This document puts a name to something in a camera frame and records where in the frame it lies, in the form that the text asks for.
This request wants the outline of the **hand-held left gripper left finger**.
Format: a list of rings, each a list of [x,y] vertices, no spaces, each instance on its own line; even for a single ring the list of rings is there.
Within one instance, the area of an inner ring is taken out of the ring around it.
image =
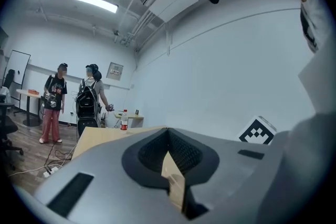
[[[134,181],[122,166],[133,144],[165,129],[141,132],[94,146],[51,175],[34,197],[48,223],[181,223],[182,214],[168,196],[169,182],[160,173],[163,189]]]

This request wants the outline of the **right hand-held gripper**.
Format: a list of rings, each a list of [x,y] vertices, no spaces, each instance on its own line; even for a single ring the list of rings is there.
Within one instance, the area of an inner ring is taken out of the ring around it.
[[[238,133],[237,141],[269,145],[277,129],[264,117],[253,116],[248,124]]]

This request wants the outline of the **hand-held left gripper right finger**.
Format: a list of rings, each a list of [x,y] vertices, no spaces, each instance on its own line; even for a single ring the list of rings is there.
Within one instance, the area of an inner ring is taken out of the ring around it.
[[[169,128],[170,154],[192,153],[179,164],[185,178],[185,213],[169,223],[260,223],[264,198],[282,158],[282,134],[270,145],[205,136]]]

